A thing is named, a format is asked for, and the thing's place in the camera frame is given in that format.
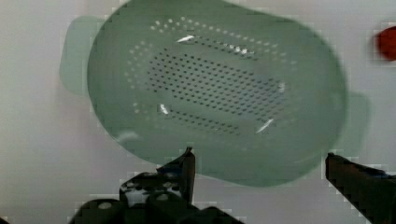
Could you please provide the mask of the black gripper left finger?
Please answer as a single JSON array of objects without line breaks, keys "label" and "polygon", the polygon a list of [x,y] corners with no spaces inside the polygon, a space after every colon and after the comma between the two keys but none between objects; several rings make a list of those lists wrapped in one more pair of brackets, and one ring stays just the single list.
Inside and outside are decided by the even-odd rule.
[{"label": "black gripper left finger", "polygon": [[243,224],[216,206],[192,204],[195,156],[192,148],[156,169],[120,185],[118,199],[84,203],[69,224]]}]

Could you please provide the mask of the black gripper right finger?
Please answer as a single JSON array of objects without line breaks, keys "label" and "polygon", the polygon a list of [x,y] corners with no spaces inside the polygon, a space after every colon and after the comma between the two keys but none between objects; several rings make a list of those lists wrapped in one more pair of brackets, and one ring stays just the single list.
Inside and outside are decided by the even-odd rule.
[{"label": "black gripper right finger", "polygon": [[372,224],[395,224],[395,176],[329,153],[327,180]]}]

